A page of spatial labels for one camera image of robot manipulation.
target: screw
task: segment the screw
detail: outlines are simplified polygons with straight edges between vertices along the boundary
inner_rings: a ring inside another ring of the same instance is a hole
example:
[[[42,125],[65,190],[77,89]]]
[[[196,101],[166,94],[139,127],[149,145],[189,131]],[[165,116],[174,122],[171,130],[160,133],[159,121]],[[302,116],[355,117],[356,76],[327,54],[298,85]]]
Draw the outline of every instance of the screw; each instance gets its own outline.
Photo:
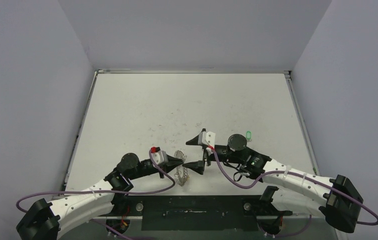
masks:
[[[144,209],[144,205],[142,203],[136,204],[136,211],[140,212]]]
[[[243,209],[245,209],[246,211],[249,211],[249,210],[251,210],[251,204],[250,203],[245,203],[244,205],[243,205]]]

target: cable tie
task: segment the cable tie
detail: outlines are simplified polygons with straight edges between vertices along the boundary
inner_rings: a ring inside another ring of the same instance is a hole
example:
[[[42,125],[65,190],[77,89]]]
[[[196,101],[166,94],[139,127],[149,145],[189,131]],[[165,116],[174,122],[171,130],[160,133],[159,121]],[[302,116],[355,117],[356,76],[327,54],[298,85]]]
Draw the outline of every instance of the cable tie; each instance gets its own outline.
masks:
[[[304,172],[304,174],[302,175],[301,187],[303,186],[304,181],[306,180],[306,176],[307,176],[307,173]]]
[[[95,199],[98,198],[98,197],[96,196],[95,191],[94,191],[91,187],[89,187],[89,190],[92,192],[92,194],[93,194],[93,196],[94,196]]]
[[[286,169],[283,173],[283,177],[282,177],[282,180],[283,180],[283,187],[286,188],[286,184],[285,184],[285,181],[286,181],[286,177],[288,176],[288,172],[292,169],[292,166],[291,165],[286,165]]]

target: wire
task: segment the wire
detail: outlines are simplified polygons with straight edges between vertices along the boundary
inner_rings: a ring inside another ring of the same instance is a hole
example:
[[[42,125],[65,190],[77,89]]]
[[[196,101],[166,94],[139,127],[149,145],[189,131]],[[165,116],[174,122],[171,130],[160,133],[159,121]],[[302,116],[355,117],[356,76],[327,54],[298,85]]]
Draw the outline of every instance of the wire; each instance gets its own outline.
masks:
[[[220,171],[223,173],[223,175],[227,178],[227,180],[229,180],[229,182],[231,182],[233,185],[241,188],[241,189],[250,189],[252,187],[255,186],[255,184],[258,183],[258,181],[267,176],[267,175],[271,175],[271,174],[284,174],[286,173],[285,171],[268,171],[268,172],[265,172],[261,175],[259,175],[251,185],[248,185],[248,186],[244,186],[244,185],[240,185],[239,183],[233,181],[233,179],[225,172],[225,170],[223,169],[222,165],[220,164],[220,160],[219,160],[219,156],[217,155],[217,152],[216,150],[214,149],[214,147],[212,146],[208,146],[211,150],[212,150],[212,153],[214,154],[214,157],[215,157],[215,161],[217,162],[217,165],[218,165],[218,168],[220,169]],[[292,171],[288,171],[287,174],[289,175],[293,175],[293,176],[297,176],[297,177],[300,177],[300,178],[304,178],[304,176],[302,174],[299,174],[299,173],[296,173],[296,172],[292,172]],[[370,213],[371,215],[373,215],[373,217],[376,218],[376,221],[375,222],[366,222],[366,221],[357,221],[357,224],[360,224],[360,225],[367,225],[367,226],[376,226],[378,225],[378,215],[370,210],[370,208],[368,208],[367,206],[365,206],[364,204],[362,204],[361,202],[359,202],[357,199],[349,196],[348,194],[344,193],[344,192],[341,192],[339,191],[338,189],[334,188],[334,187],[331,187],[331,186],[328,186],[322,182],[319,182],[317,180],[314,180],[312,178],[309,178],[309,177],[305,177],[306,180],[314,183],[314,184],[317,184],[317,185],[320,185],[324,188],[327,188],[329,190],[331,190],[332,192],[335,192],[345,198],[347,198],[348,200],[350,200],[351,202],[357,204],[358,206],[360,206],[362,209],[366,210],[368,213]]]
[[[124,218],[127,217],[127,215],[130,213],[130,206],[127,206],[127,211],[124,213],[123,216],[121,216],[121,223],[120,223],[120,227],[122,228],[123,227],[123,224],[124,224]]]
[[[280,223],[282,223],[282,220],[283,220],[283,215],[285,214],[285,211],[282,211],[277,217],[276,219],[274,220],[274,222],[271,224],[271,225],[274,225],[275,223],[277,223],[277,221],[280,220]]]
[[[115,233],[121,239],[127,239],[127,240],[152,240],[152,239],[155,239],[155,237],[150,237],[150,236],[133,236],[133,237],[130,238],[128,236],[125,236],[122,233],[119,233],[119,231],[115,230],[114,228],[112,228],[111,226],[107,225],[106,223],[103,223],[102,221],[99,221],[97,219],[92,219],[91,221],[94,222],[94,223],[97,223],[99,225],[102,225],[102,226],[106,227],[108,230],[110,230],[111,232]]]
[[[30,194],[30,195],[27,195],[27,196],[24,196],[22,198],[20,198],[15,206],[18,210],[20,210],[21,212],[23,213],[27,213],[27,210],[25,210],[24,208],[22,208],[20,206],[20,203],[26,199],[29,199],[29,198],[33,198],[33,197],[37,197],[37,196],[43,196],[43,195],[59,195],[59,194],[76,194],[76,195],[83,195],[83,194],[93,194],[93,193],[96,193],[96,194],[105,194],[105,193],[112,193],[112,194],[129,194],[129,195],[148,195],[148,194],[157,194],[157,193],[162,193],[162,192],[165,192],[169,189],[171,189],[172,187],[174,187],[176,185],[176,181],[170,176],[168,175],[161,167],[159,167],[157,165],[157,163],[154,161],[153,157],[152,157],[152,153],[151,153],[151,150],[149,150],[149,158],[152,162],[152,164],[154,165],[154,167],[162,174],[164,174],[164,176],[166,176],[168,179],[170,179],[173,183],[166,187],[166,188],[163,188],[163,189],[160,189],[160,190],[155,190],[155,191],[147,191],[147,192],[130,192],[130,191],[119,191],[119,190],[94,190],[94,191],[44,191],[44,192],[38,192],[38,193],[33,193],[33,194]]]
[[[310,227],[311,222],[312,222],[312,216],[310,215],[307,224],[303,228],[301,228],[301,230],[296,231],[296,232],[292,232],[292,233],[277,234],[277,235],[274,235],[274,237],[275,238],[286,238],[286,237],[292,237],[292,236],[296,236],[296,235],[302,234],[303,232],[305,232],[305,230],[307,230]],[[259,228],[263,232],[265,232],[268,236],[273,236],[272,234],[267,233],[266,231],[264,231],[264,229],[262,229],[261,227],[259,227]]]
[[[242,179],[242,177],[243,177],[242,175],[240,175],[237,180],[235,179],[237,174],[241,174],[241,171],[239,170],[239,167],[241,166],[240,164],[238,164],[237,166],[232,166],[228,162],[223,162],[223,165],[228,167],[228,168],[232,168],[232,169],[236,170],[236,172],[233,174],[233,181],[239,182]]]

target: black circular motor cap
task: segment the black circular motor cap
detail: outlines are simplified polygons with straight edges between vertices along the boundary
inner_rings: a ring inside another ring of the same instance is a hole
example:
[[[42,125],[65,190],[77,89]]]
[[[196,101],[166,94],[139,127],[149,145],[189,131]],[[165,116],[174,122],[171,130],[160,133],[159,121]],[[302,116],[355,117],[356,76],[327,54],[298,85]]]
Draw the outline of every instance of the black circular motor cap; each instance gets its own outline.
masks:
[[[133,152],[125,154],[121,158],[121,162],[118,164],[122,170],[135,168],[139,163],[139,157]]]
[[[243,150],[247,147],[247,138],[241,134],[233,134],[229,137],[227,145],[235,151]]]

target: metal frame edge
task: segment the metal frame edge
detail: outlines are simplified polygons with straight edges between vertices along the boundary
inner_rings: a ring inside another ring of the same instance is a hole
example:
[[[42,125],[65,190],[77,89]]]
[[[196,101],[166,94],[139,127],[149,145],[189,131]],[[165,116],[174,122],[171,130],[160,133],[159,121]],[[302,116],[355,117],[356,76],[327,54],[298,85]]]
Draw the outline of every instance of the metal frame edge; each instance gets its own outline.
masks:
[[[215,67],[201,67],[195,69],[99,69],[99,74],[289,74],[286,70],[264,70],[257,68],[224,69]]]
[[[303,215],[291,215],[291,216],[285,216],[285,219],[308,219],[309,215],[303,214]],[[314,219],[320,219],[320,217],[312,216]],[[124,219],[124,220],[143,220],[143,216],[97,216],[94,217],[94,219],[97,220],[117,220],[117,219]],[[276,219],[276,216],[256,216],[256,219]]]
[[[315,174],[320,175],[319,166],[317,165],[316,156],[314,155],[313,146],[311,145],[310,137],[308,135],[307,127],[304,122],[303,115],[300,110],[300,106],[298,105],[297,97],[295,96],[294,86],[292,85],[291,74],[285,74],[287,87],[289,89],[290,96],[292,98],[293,106],[295,107],[296,116],[298,117],[298,122],[301,127],[302,135],[304,136],[305,145],[308,150],[308,154],[312,163],[312,166],[315,169]]]
[[[65,174],[65,179],[64,179],[64,182],[63,182],[63,185],[62,185],[62,188],[64,190],[67,187],[67,183],[68,183],[68,180],[69,180],[69,177],[70,177],[71,169],[72,169],[73,162],[74,162],[74,157],[76,156],[77,146],[79,145],[80,137],[81,137],[82,130],[83,130],[83,125],[85,124],[86,115],[87,115],[88,110],[89,110],[89,104],[91,103],[92,93],[94,92],[94,89],[95,89],[95,83],[96,83],[96,80],[98,78],[98,74],[99,74],[99,70],[96,70],[94,72],[94,75],[93,75],[93,80],[92,80],[92,84],[90,85],[89,93],[87,95],[86,106],[84,108],[83,116],[81,118],[81,122],[80,122],[80,125],[78,127],[77,137],[75,139],[74,146],[72,147],[71,157],[70,157],[70,160],[69,160],[69,163],[68,163],[67,172]]]

